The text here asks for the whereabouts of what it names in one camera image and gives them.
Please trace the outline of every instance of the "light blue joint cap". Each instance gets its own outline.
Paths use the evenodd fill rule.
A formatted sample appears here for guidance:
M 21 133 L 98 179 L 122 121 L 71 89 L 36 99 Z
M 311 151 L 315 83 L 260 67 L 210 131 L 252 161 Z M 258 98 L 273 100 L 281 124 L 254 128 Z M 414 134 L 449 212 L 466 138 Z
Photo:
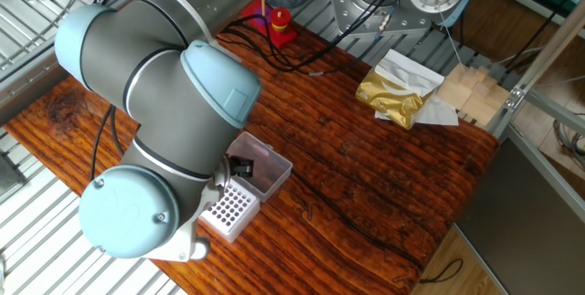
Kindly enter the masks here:
M 243 128 L 262 89 L 258 76 L 201 40 L 183 51 L 181 64 L 207 103 L 229 124 Z
M 444 22 L 441 22 L 437 25 L 452 27 L 455 24 L 455 22 L 457 22 L 457 19 L 459 19 L 459 16 L 461 16 L 463 11 L 465 10 L 465 7 L 467 7 L 467 4 L 469 4 L 469 1 L 470 0 L 461 0 L 461 2 L 459 2 L 457 7 L 455 7 L 455 9 L 453 10 L 453 13 L 451 13 L 451 15 L 447 17 L 444 20 Z
M 91 90 L 81 74 L 81 50 L 85 34 L 91 22 L 103 12 L 113 12 L 102 5 L 87 5 L 69 13 L 58 27 L 55 36 L 55 54 L 57 61 L 68 73 L 77 79 L 87 90 Z
M 143 167 L 119 165 L 91 181 L 80 201 L 85 237 L 115 258 L 139 258 L 179 228 L 179 206 L 166 181 Z

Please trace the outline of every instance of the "wooden table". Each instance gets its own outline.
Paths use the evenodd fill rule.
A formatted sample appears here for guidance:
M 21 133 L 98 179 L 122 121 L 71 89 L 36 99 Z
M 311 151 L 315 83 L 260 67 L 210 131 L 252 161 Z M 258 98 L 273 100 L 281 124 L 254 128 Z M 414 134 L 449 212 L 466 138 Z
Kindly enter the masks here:
M 298 30 L 285 53 L 325 47 Z M 212 245 L 205 261 L 154 263 L 189 293 L 408 294 L 469 201 L 497 140 L 465 121 L 405 131 L 374 119 L 355 99 L 370 70 L 364 63 L 311 78 L 277 72 L 242 46 L 226 47 L 262 79 L 245 130 L 289 159 L 292 175 L 233 244 L 201 225 Z M 351 60 L 336 49 L 305 70 Z M 4 127 L 80 195 L 107 108 L 68 78 Z M 122 112 L 117 125 L 127 147 L 138 125 Z M 120 159 L 107 127 L 97 172 Z

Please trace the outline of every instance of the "wooden block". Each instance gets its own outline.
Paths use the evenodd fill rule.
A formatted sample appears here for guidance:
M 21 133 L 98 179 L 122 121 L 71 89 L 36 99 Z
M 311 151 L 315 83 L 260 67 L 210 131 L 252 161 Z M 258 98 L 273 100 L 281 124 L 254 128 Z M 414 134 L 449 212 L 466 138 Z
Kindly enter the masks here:
M 482 98 L 487 98 L 489 93 L 492 91 L 492 88 L 496 86 L 495 79 L 486 76 L 484 80 L 478 81 L 473 88 L 473 93 L 481 96 Z
M 459 84 L 465 72 L 467 72 L 467 67 L 460 63 L 457 66 L 455 66 L 453 70 L 451 70 L 451 73 L 449 74 L 449 76 L 447 76 L 447 79 L 456 84 Z
M 500 110 L 509 97 L 509 91 L 494 86 L 485 99 L 492 108 Z
M 463 104 L 461 111 L 472 116 L 483 125 L 487 125 L 498 112 L 498 109 L 487 103 L 487 100 L 478 94 L 472 93 Z
M 484 79 L 484 81 L 478 85 L 486 88 L 489 84 L 494 84 L 495 80 L 491 81 L 488 79 L 490 78 L 488 77 Z M 487 125 L 497 112 L 500 111 L 505 101 L 510 96 L 510 93 L 497 85 L 492 86 L 486 96 L 482 95 L 484 93 L 482 90 L 484 89 L 477 92 L 474 89 L 469 99 L 463 104 L 461 111 L 472 116 L 481 124 Z
M 461 109 L 471 94 L 472 90 L 464 87 L 460 83 L 455 83 L 450 79 L 446 79 L 437 92 L 439 98 L 451 104 L 458 110 Z
M 463 77 L 461 78 L 461 84 L 468 88 L 469 90 L 473 90 L 473 88 L 475 87 L 475 85 L 479 82 L 479 79 L 475 76 L 475 72 L 474 73 L 465 73 L 465 75 L 463 75 Z
M 483 79 L 484 77 L 490 75 L 490 69 L 488 69 L 488 68 L 486 68 L 484 66 L 481 66 L 480 68 L 477 69 L 477 71 L 475 71 L 475 73 L 476 74 L 482 74 L 483 75 L 482 76 L 482 79 Z

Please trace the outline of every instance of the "red base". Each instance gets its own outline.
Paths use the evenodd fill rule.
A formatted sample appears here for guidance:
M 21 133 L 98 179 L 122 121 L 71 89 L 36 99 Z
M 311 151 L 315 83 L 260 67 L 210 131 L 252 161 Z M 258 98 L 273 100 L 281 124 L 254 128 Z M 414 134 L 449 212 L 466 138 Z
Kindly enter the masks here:
M 278 32 L 278 31 L 274 30 L 274 28 L 270 24 L 271 12 L 272 12 L 272 9 L 266 5 L 266 19 L 269 22 L 268 27 L 271 31 L 271 41 L 272 41 L 272 43 L 274 43 L 274 46 L 276 46 L 278 48 L 283 48 L 284 46 L 292 43 L 296 39 L 297 33 L 290 26 L 287 26 L 283 32 Z M 261 0 L 254 0 L 241 13 L 242 16 L 252 16 L 252 15 L 261 15 L 261 14 L 262 14 L 262 1 Z M 258 29 L 258 31 L 260 31 L 262 34 L 266 35 L 266 26 L 264 25 L 264 20 L 251 19 L 249 21 L 249 23 L 252 26 L 254 26 L 256 29 Z

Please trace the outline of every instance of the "red object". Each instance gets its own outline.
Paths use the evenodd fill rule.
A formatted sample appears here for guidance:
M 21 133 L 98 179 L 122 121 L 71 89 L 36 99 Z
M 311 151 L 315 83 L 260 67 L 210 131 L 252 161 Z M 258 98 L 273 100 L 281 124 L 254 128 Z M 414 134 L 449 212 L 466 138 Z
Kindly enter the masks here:
M 271 12 L 271 22 L 275 28 L 285 29 L 292 19 L 291 12 L 286 8 L 275 8 Z
M 276 11 L 276 17 L 274 20 L 272 20 L 271 16 L 272 16 L 272 13 L 274 11 Z M 262 1 L 261 0 L 254 0 L 241 13 L 242 16 L 252 16 L 252 15 L 261 15 L 261 14 L 262 14 Z M 286 22 L 286 25 L 288 25 L 289 23 L 291 23 L 291 20 L 292 20 L 291 12 L 289 12 L 285 8 L 275 8 L 272 10 L 272 8 L 270 8 L 266 5 L 266 19 L 269 22 L 268 28 L 271 32 L 271 41 L 274 44 L 274 46 L 276 46 L 278 48 L 283 48 L 287 44 L 292 43 L 298 36 L 296 31 L 294 31 L 293 28 L 290 26 L 287 26 L 285 29 L 282 30 L 282 32 L 276 31 L 274 29 L 274 27 L 272 26 L 274 21 L 276 21 L 276 25 L 282 25 L 282 20 L 286 19 L 285 16 L 288 16 L 288 21 Z M 251 19 L 249 21 L 249 23 L 251 26 L 254 26 L 262 34 L 266 35 L 266 26 L 264 25 L 264 20 L 259 19 L 259 18 L 258 19 Z

